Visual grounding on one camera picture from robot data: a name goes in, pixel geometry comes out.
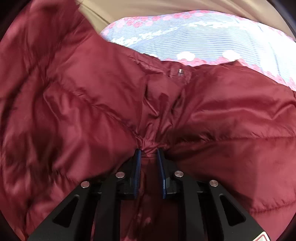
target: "striped fabric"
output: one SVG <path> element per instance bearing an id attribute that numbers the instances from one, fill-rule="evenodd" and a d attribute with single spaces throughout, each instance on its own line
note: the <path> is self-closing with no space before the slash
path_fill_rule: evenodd
<path id="1" fill-rule="evenodd" d="M 296 43 L 283 32 L 213 11 L 123 18 L 101 35 L 140 53 L 185 65 L 239 60 L 296 90 Z"/>

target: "maroon quilted fabric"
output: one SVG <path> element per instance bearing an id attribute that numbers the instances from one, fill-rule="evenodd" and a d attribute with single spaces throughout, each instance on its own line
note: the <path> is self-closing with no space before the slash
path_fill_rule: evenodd
<path id="1" fill-rule="evenodd" d="M 122 240 L 176 240 L 159 147 L 222 183 L 272 240 L 296 211 L 292 90 L 238 63 L 183 66 L 108 43 L 72 0 L 31 1 L 0 43 L 0 145 L 0 210 L 22 240 L 136 148 L 140 195 L 122 204 Z"/>

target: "round metal pin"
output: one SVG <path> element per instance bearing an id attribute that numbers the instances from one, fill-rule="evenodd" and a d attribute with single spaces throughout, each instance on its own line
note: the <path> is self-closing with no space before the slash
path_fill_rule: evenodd
<path id="1" fill-rule="evenodd" d="M 88 187 L 89 187 L 89 182 L 88 182 L 88 181 L 84 181 L 84 182 L 82 182 L 82 183 L 80 184 L 80 186 L 81 186 L 82 188 L 88 188 Z"/>
<path id="2" fill-rule="evenodd" d="M 176 177 L 182 177 L 182 176 L 184 176 L 184 173 L 181 172 L 181 171 L 175 171 L 175 176 Z"/>
<path id="3" fill-rule="evenodd" d="M 217 182 L 216 180 L 211 180 L 211 181 L 210 181 L 210 185 L 211 185 L 212 187 L 216 187 L 216 186 L 218 186 L 218 182 Z"/>
<path id="4" fill-rule="evenodd" d="M 118 173 L 116 173 L 116 177 L 117 178 L 123 178 L 124 176 L 125 176 L 126 174 L 124 173 L 124 172 L 118 172 Z"/>

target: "beige surface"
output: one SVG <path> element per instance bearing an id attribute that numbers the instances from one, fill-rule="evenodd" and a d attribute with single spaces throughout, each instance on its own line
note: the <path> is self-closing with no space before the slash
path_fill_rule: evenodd
<path id="1" fill-rule="evenodd" d="M 267 0 L 78 0 L 81 12 L 100 32 L 108 24 L 124 17 L 155 16 L 212 10 L 230 13 L 277 28 L 293 37 L 280 14 Z"/>

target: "warning label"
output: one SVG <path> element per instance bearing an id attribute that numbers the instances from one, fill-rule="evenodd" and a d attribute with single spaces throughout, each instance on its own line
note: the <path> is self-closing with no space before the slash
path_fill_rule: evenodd
<path id="1" fill-rule="evenodd" d="M 255 238 L 253 241 L 270 241 L 268 238 L 266 232 L 262 232 L 257 238 Z"/>

